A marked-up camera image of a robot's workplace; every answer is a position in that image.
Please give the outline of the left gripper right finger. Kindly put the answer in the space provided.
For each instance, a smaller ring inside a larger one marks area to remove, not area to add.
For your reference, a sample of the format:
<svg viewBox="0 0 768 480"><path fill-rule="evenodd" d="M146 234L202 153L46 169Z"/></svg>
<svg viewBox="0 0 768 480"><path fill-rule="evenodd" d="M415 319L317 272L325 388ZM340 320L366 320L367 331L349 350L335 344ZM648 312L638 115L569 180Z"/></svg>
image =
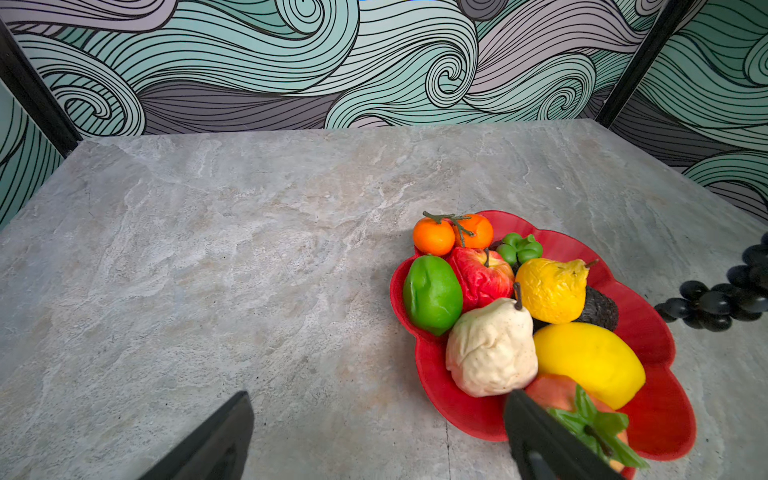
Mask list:
<svg viewBox="0 0 768 480"><path fill-rule="evenodd" d="M507 395L503 422L524 480L622 479L522 390Z"/></svg>

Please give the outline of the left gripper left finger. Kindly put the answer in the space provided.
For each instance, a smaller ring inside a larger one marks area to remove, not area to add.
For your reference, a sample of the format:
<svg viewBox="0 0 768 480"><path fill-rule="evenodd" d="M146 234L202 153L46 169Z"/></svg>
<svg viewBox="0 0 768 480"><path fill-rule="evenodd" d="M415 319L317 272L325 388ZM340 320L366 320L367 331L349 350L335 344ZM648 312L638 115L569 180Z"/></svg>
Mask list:
<svg viewBox="0 0 768 480"><path fill-rule="evenodd" d="M239 391L140 479L241 479L253 429L250 397Z"/></svg>

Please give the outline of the red fake strawberry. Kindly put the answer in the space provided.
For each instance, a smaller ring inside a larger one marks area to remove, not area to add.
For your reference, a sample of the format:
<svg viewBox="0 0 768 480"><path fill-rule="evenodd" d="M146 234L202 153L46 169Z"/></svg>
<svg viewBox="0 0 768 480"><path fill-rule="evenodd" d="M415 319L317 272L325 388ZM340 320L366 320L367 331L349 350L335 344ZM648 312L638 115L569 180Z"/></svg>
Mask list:
<svg viewBox="0 0 768 480"><path fill-rule="evenodd" d="M525 393L614 471L649 467L629 446L629 417L596 399L573 379L540 375Z"/></svg>

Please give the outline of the yellow fake lemon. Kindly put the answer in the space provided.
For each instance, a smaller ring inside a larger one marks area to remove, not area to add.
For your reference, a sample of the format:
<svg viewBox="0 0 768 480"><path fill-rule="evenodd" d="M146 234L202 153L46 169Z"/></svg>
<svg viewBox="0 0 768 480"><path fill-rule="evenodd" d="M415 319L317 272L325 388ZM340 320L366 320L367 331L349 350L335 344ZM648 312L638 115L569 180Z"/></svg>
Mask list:
<svg viewBox="0 0 768 480"><path fill-rule="evenodd" d="M537 331L533 341L541 374L569 377L614 410L628 404L646 383L637 355L605 328L550 325Z"/></svg>

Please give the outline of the beige fake pear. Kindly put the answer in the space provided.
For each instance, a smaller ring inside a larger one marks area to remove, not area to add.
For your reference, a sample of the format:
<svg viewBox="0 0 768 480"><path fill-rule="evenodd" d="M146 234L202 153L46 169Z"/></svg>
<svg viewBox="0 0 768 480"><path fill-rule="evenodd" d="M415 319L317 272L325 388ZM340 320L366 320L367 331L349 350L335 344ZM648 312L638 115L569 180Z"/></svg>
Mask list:
<svg viewBox="0 0 768 480"><path fill-rule="evenodd" d="M445 365L459 389L475 398L528 386L539 365L523 302L500 298L462 314L449 333Z"/></svg>

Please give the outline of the dark fake avocado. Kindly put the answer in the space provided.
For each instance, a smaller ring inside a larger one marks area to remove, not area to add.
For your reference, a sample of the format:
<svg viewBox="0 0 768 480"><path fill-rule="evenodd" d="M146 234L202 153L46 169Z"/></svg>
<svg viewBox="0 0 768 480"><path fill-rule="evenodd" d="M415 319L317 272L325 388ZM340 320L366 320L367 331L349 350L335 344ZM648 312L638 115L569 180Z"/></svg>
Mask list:
<svg viewBox="0 0 768 480"><path fill-rule="evenodd" d="M576 322L588 323L614 331L619 323L618 307L612 299L587 286L585 305Z"/></svg>

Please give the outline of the small yellow fake pear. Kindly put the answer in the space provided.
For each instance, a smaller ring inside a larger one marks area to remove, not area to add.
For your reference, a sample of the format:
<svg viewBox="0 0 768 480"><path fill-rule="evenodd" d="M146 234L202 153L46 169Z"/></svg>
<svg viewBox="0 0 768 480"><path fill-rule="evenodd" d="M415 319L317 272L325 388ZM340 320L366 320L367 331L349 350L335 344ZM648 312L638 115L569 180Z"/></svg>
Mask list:
<svg viewBox="0 0 768 480"><path fill-rule="evenodd" d="M575 321L584 310L590 268L597 263L598 260L586 263L581 259L529 260L516 275L520 284L518 298L539 321L555 325Z"/></svg>

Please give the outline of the red fake apple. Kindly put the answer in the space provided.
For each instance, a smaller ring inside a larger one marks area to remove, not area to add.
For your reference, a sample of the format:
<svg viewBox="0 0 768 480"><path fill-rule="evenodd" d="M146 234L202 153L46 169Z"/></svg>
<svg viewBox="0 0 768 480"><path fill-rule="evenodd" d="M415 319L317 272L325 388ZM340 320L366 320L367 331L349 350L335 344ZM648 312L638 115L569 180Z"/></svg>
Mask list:
<svg viewBox="0 0 768 480"><path fill-rule="evenodd" d="M456 247L448 256L463 294L463 313L514 294L512 267L495 251Z"/></svg>

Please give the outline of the green fake lime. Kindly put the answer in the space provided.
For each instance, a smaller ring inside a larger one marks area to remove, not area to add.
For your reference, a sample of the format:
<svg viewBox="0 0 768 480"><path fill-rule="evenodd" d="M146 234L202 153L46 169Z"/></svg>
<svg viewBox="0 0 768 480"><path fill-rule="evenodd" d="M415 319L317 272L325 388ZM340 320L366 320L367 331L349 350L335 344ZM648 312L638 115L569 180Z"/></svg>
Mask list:
<svg viewBox="0 0 768 480"><path fill-rule="evenodd" d="M412 262L403 301L411 323L435 336L447 333L463 311L463 291L456 274L446 260L432 255Z"/></svg>

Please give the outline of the orange fake tangerine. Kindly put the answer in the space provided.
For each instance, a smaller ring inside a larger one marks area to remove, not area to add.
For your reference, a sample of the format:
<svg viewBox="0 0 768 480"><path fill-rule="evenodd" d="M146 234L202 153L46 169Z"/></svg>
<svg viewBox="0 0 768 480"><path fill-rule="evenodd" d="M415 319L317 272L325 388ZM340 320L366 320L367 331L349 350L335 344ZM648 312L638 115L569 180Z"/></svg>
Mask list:
<svg viewBox="0 0 768 480"><path fill-rule="evenodd" d="M454 247L455 233L449 221L423 217L412 230L412 241L423 254L444 256Z"/></svg>
<svg viewBox="0 0 768 480"><path fill-rule="evenodd" d="M460 216L453 222L453 230L456 247L485 249L493 243L493 226L479 214Z"/></svg>

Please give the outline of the dark fake grape bunch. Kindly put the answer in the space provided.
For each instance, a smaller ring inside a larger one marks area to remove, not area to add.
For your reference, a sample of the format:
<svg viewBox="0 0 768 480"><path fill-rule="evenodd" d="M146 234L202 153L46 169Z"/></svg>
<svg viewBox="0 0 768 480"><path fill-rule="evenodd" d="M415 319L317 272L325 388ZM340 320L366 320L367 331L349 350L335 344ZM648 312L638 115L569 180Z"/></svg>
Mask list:
<svg viewBox="0 0 768 480"><path fill-rule="evenodd" d="M767 314L767 233L758 244L746 248L741 264L727 271L727 281L708 287L685 281L679 296L655 306L667 323L681 320L694 329L723 332L734 321L754 322Z"/></svg>

